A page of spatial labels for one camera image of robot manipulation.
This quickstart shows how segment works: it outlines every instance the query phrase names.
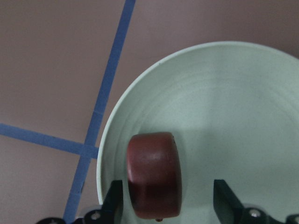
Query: brown floor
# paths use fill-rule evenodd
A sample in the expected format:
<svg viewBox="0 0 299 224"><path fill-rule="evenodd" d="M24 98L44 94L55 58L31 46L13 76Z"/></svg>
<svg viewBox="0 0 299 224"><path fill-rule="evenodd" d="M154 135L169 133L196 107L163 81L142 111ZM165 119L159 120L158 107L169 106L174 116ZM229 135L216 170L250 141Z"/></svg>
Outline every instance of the brown floor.
<svg viewBox="0 0 299 224"><path fill-rule="evenodd" d="M0 122L83 142L123 4L0 1ZM298 24L298 0L137 0L103 124L166 55L234 40L299 57ZM0 147L0 223L61 217L78 156L4 136ZM95 169L92 160L79 210L98 202Z"/></svg>

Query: red wheel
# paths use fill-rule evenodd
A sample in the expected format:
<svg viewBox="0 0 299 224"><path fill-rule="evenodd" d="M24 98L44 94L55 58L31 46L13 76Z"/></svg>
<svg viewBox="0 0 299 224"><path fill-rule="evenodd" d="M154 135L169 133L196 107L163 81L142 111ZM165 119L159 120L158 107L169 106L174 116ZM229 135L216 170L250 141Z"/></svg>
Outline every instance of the red wheel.
<svg viewBox="0 0 299 224"><path fill-rule="evenodd" d="M181 171L171 133L133 136L128 144L127 172L130 198L138 217L161 221L179 215Z"/></svg>

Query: black bracket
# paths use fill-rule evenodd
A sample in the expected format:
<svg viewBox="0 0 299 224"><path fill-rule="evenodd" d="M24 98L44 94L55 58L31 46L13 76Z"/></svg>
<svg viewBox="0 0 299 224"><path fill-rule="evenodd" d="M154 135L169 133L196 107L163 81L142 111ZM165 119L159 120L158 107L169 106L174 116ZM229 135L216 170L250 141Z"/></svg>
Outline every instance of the black bracket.
<svg viewBox="0 0 299 224"><path fill-rule="evenodd" d="M221 224L284 224L258 208L245 208L225 180L214 181L214 210ZM299 214L285 224L299 224Z"/></svg>

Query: blue tape line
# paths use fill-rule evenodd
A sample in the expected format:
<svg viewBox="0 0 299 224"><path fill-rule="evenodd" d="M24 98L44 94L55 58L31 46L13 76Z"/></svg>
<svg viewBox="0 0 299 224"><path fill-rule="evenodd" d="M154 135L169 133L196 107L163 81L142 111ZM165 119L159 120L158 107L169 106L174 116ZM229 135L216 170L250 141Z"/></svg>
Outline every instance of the blue tape line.
<svg viewBox="0 0 299 224"><path fill-rule="evenodd" d="M75 219L90 160L90 158L83 156L81 156L79 159L69 198L64 211L64 220L67 224L72 223Z"/></svg>
<svg viewBox="0 0 299 224"><path fill-rule="evenodd" d="M98 157L99 149L95 146L88 146L82 143L65 140L2 123L0 123L0 134L10 138L59 149L65 152L74 153L85 157L91 157L94 159Z"/></svg>
<svg viewBox="0 0 299 224"><path fill-rule="evenodd" d="M98 94L98 98L93 110L93 119L90 122L85 144L94 146L99 134L100 125L104 116L108 97L110 94L112 82L116 72L116 68L121 57L121 50L125 42L128 26L133 13L135 0L126 0L121 19L115 34L114 42L111 48L111 53L107 62L107 67L103 76L102 84Z"/></svg>
<svg viewBox="0 0 299 224"><path fill-rule="evenodd" d="M85 144L94 146L99 134L100 125L102 123L105 107L107 105L112 82L116 72L116 68L121 56L121 50L126 38L128 26L133 13L135 0L126 0L121 19L116 31L111 53L104 73L100 91L94 107L90 125L86 134ZM77 166L74 181L71 187L69 198L64 211L64 220L71 223L76 215L78 204L81 197L81 190L87 176L90 159L81 157Z"/></svg>

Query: metal bolt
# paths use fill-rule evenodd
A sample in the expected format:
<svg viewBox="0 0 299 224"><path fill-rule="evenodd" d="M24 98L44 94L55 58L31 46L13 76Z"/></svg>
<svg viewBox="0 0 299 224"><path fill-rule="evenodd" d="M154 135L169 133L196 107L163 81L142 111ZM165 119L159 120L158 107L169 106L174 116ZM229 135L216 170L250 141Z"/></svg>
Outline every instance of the metal bolt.
<svg viewBox="0 0 299 224"><path fill-rule="evenodd" d="M51 220L51 222L49 224L58 224L57 222L55 222L53 219Z"/></svg>
<svg viewBox="0 0 299 224"><path fill-rule="evenodd" d="M295 222L299 224L299 216L294 218Z"/></svg>
<svg viewBox="0 0 299 224"><path fill-rule="evenodd" d="M90 218L91 218L92 220L97 220L97 219L99 219L100 217L101 217L101 214L98 213L97 211L96 211L95 213L93 213L93 214L90 216Z"/></svg>
<svg viewBox="0 0 299 224"><path fill-rule="evenodd" d="M257 209L250 209L249 210L249 214L252 216L252 217L260 217L261 216L261 212Z"/></svg>

